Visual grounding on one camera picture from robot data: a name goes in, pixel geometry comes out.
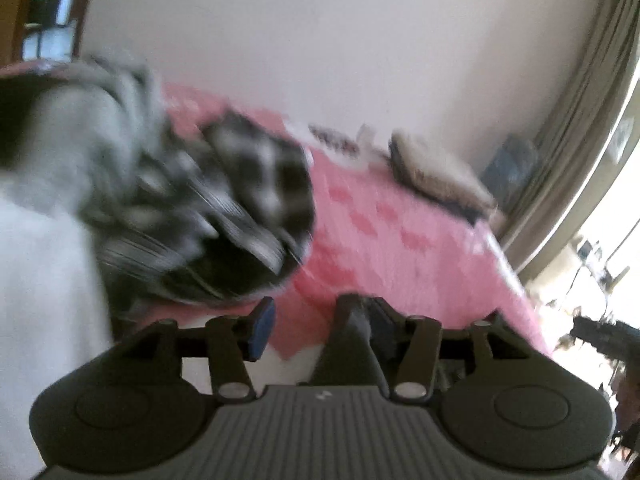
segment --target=beige curtain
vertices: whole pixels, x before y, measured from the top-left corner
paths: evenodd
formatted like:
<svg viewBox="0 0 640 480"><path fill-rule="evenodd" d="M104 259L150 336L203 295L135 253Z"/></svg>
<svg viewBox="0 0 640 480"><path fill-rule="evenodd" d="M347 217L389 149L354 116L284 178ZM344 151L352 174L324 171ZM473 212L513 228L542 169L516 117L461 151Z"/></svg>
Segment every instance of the beige curtain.
<svg viewBox="0 0 640 480"><path fill-rule="evenodd" d="M635 82L640 0L602 0L580 66L534 143L542 165L500 243L516 272L567 215L600 161Z"/></svg>

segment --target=plaid fabric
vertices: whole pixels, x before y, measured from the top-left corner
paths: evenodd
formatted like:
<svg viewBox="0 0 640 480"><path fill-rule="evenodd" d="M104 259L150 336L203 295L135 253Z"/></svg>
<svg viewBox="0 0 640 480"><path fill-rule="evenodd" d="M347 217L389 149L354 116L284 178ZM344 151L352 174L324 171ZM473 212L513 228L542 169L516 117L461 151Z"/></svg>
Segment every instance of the plaid fabric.
<svg viewBox="0 0 640 480"><path fill-rule="evenodd" d="M98 225L110 304L139 294L241 301L280 285L306 257L314 222L303 149L228 112L138 170L134 199Z"/></svg>

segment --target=pink bedsheet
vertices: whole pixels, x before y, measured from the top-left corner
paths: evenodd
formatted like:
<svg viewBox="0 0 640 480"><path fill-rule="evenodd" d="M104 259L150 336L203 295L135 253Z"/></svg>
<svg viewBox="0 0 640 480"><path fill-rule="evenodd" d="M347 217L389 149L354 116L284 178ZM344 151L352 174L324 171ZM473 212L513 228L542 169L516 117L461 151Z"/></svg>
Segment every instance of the pink bedsheet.
<svg viewBox="0 0 640 480"><path fill-rule="evenodd" d="M176 129L186 136L228 106L224 99L174 85L166 87L166 102ZM280 115L244 111L285 134ZM399 187L387 170L353 171L321 150L312 153L312 253L287 288L274 294L278 316L270 343L283 358L324 342L336 296L354 290L383 296L406 314L439 319L446 328L464 327L498 308L546 351L537 316L484 222L471 228ZM159 305L146 321L173 317L184 324L202 316L203 308Z"/></svg>

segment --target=pillow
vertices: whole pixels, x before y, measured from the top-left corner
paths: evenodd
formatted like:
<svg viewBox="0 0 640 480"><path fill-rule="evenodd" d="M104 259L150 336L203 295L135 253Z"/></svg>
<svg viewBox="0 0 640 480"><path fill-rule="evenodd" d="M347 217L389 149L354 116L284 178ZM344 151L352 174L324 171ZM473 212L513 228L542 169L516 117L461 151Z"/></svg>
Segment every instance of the pillow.
<svg viewBox="0 0 640 480"><path fill-rule="evenodd" d="M495 210L495 198L466 162L400 130L393 131L391 140L416 189L438 200L453 200L487 216Z"/></svg>

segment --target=ribbed gray surface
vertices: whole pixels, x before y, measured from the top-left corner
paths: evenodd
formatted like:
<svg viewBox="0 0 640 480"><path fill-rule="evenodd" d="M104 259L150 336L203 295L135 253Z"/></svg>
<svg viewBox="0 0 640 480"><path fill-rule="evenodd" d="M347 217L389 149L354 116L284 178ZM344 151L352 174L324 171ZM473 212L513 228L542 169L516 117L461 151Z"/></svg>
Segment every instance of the ribbed gray surface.
<svg viewBox="0 0 640 480"><path fill-rule="evenodd" d="M49 469L41 480L531 479L464 455L429 414L383 399L375 387L271 386L251 404L220 409L188 450L152 469L98 476ZM595 468L537 476L606 479Z"/></svg>

